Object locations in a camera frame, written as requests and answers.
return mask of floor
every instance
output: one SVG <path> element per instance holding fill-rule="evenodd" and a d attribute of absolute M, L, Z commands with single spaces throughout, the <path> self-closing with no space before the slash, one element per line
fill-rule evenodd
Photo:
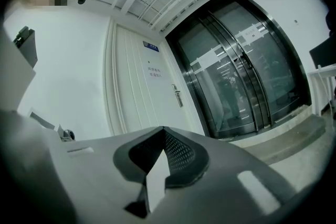
<path fill-rule="evenodd" d="M 326 122 L 326 131 L 321 137 L 293 156 L 270 166 L 286 178 L 296 191 L 301 191 L 321 177 L 333 150 L 335 132 L 331 128 L 330 110 L 322 117 Z"/>

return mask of door frame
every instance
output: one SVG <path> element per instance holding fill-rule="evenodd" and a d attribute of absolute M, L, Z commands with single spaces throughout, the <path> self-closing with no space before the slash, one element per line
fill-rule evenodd
<path fill-rule="evenodd" d="M 254 15 L 262 24 L 263 26 L 268 29 L 268 31 L 271 33 L 272 37 L 278 44 L 281 52 L 285 55 L 286 59 L 288 59 L 289 66 L 293 72 L 293 77 L 295 79 L 296 86 L 298 87 L 298 91 L 300 93 L 299 98 L 299 104 L 295 104 L 295 106 L 299 105 L 310 105 L 311 104 L 311 98 L 310 98 L 310 91 L 308 86 L 308 79 L 307 75 L 304 71 L 302 62 L 291 43 L 290 39 L 286 35 L 286 33 L 283 31 L 283 29 L 279 26 L 279 24 L 274 20 L 274 18 L 269 15 L 261 6 L 259 6 L 256 2 L 253 0 L 210 0 L 206 4 L 204 4 L 202 7 L 200 7 L 198 10 L 193 12 L 191 15 L 189 15 L 186 19 L 183 20 L 182 23 L 180 23 L 177 27 L 174 28 L 167 36 L 166 40 L 169 44 L 170 49 L 172 50 L 172 53 L 176 59 L 176 62 L 183 74 L 183 78 L 185 79 L 185 82 L 188 86 L 188 89 L 191 93 L 192 99 L 194 101 L 196 110 L 199 115 L 199 119 L 201 121 L 204 133 L 206 136 L 214 137 L 210 130 L 213 130 L 213 124 L 209 122 L 206 117 L 211 116 L 211 111 L 209 106 L 202 105 L 204 103 L 205 97 L 203 95 L 202 89 L 197 89 L 195 87 L 195 81 L 197 81 L 196 76 L 191 68 L 188 68 L 183 62 L 183 55 L 184 52 L 181 49 L 181 46 L 175 46 L 177 38 L 174 37 L 174 33 L 176 31 L 178 33 L 184 33 L 185 30 L 183 29 L 183 24 L 186 23 L 188 20 L 198 20 L 198 14 L 202 12 L 203 10 L 208 10 L 207 6 L 209 5 L 216 5 L 216 3 L 222 3 L 224 6 L 224 3 L 231 3 L 231 2 L 237 2 L 239 3 L 243 8 L 247 9 L 252 15 Z M 289 104 L 287 107 L 282 109 L 282 114 L 284 116 L 288 115 L 290 111 L 292 111 L 294 104 Z M 275 124 L 276 120 L 271 118 L 271 124 Z"/>

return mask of black door frame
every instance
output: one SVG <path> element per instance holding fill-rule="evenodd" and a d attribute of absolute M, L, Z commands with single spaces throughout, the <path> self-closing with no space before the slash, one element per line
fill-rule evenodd
<path fill-rule="evenodd" d="M 201 119 L 201 124 L 203 126 L 204 132 L 207 136 L 215 137 L 215 138 L 225 138 L 225 137 L 232 137 L 234 134 L 223 135 L 221 134 L 220 137 L 214 136 L 210 133 L 210 130 L 214 130 L 214 123 L 207 120 L 212 119 L 211 111 L 208 105 L 203 105 L 207 103 L 203 94 L 202 89 L 194 83 L 197 81 L 197 78 L 191 69 L 184 64 L 184 62 L 188 62 L 186 59 L 186 55 L 184 54 L 181 46 L 177 44 L 177 40 L 180 36 L 183 36 L 188 29 L 185 29 L 186 23 L 192 23 L 192 20 L 198 21 L 201 13 L 208 13 L 208 7 L 214 5 L 222 5 L 224 6 L 226 3 L 229 4 L 231 2 L 237 2 L 242 7 L 247 9 L 252 15 L 254 15 L 262 24 L 263 26 L 269 31 L 272 35 L 274 40 L 277 42 L 279 48 L 281 49 L 282 53 L 285 55 L 286 59 L 288 59 L 289 66 L 293 71 L 293 78 L 295 80 L 295 84 L 298 88 L 300 98 L 299 101 L 295 104 L 288 105 L 286 109 L 283 109 L 281 115 L 285 116 L 289 112 L 300 105 L 311 104 L 310 99 L 310 91 L 308 86 L 307 76 L 302 66 L 302 62 L 293 46 L 291 41 L 289 40 L 288 36 L 282 30 L 282 28 L 277 24 L 277 22 L 257 3 L 253 0 L 210 0 L 208 3 L 204 4 L 201 8 L 196 10 L 193 14 L 187 17 L 182 23 L 180 23 L 173 31 L 171 31 L 167 36 L 166 40 L 172 49 L 173 55 L 177 61 L 177 64 L 182 71 L 183 77 L 186 81 L 188 89 L 191 93 L 192 99 L 195 103 L 197 112 Z"/>

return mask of glass door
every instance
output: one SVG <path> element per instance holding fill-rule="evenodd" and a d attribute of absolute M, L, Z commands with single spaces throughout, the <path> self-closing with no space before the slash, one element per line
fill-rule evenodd
<path fill-rule="evenodd" d="M 202 96 L 212 136 L 225 138 L 256 131 L 260 119 L 251 106 L 251 92 L 239 75 L 240 61 L 227 51 L 227 40 L 219 39 L 219 33 L 198 18 L 183 26 L 176 43 L 189 66 L 194 88 Z"/>
<path fill-rule="evenodd" d="M 274 37 L 264 24 L 237 2 L 210 12 L 238 43 L 235 52 L 255 70 L 262 83 L 272 121 L 287 115 L 299 96 L 285 53 Z"/>

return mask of door lock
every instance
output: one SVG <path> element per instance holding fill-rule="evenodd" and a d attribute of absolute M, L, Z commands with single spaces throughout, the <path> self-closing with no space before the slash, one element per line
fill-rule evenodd
<path fill-rule="evenodd" d="M 181 108 L 181 107 L 183 107 L 183 103 L 182 103 L 181 96 L 180 96 L 181 91 L 179 91 L 177 89 L 175 84 L 172 84 L 172 86 L 173 86 L 173 90 L 174 90 L 175 96 L 177 98 L 178 104 L 180 105 L 180 108 Z"/>

